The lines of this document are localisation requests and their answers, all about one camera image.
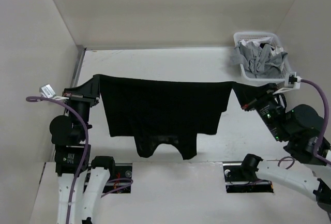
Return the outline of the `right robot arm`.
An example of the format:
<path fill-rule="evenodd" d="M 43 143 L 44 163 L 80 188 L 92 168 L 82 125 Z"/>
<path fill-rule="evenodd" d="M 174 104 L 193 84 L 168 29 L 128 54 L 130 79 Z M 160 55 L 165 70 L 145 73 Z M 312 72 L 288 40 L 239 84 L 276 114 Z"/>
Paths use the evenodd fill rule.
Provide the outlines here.
<path fill-rule="evenodd" d="M 300 104 L 286 110 L 284 94 L 276 84 L 250 86 L 233 83 L 233 90 L 244 111 L 256 111 L 273 138 L 286 142 L 284 150 L 297 162 L 315 173 L 304 177 L 291 172 L 254 154 L 247 154 L 241 165 L 230 175 L 242 177 L 253 184 L 267 180 L 292 189 L 315 201 L 319 208 L 330 212 L 330 143 L 324 138 L 328 122 L 328 103 L 323 99 L 325 115 Z"/>

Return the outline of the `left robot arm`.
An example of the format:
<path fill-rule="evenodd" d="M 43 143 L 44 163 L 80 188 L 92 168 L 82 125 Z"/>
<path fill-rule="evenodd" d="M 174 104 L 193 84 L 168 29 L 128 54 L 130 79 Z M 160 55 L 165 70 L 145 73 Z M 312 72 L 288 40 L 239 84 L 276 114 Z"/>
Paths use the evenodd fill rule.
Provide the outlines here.
<path fill-rule="evenodd" d="M 69 113 L 50 123 L 58 178 L 57 223 L 97 223 L 104 187 L 116 176 L 113 157 L 89 158 L 88 131 L 92 126 L 88 121 L 91 107 L 99 102 L 99 77 L 64 89 L 63 96 L 66 102 L 62 105 Z"/>

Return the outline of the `black tank top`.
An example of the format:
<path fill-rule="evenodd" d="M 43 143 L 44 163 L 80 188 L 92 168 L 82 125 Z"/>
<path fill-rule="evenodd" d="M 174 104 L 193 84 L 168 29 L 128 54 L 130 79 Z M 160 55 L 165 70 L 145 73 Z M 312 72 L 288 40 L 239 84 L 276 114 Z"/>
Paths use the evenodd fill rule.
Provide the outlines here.
<path fill-rule="evenodd" d="M 100 74 L 99 89 L 111 137 L 133 137 L 137 153 L 148 158 L 161 144 L 184 160 L 197 155 L 197 136 L 215 135 L 236 82 L 167 82 Z"/>

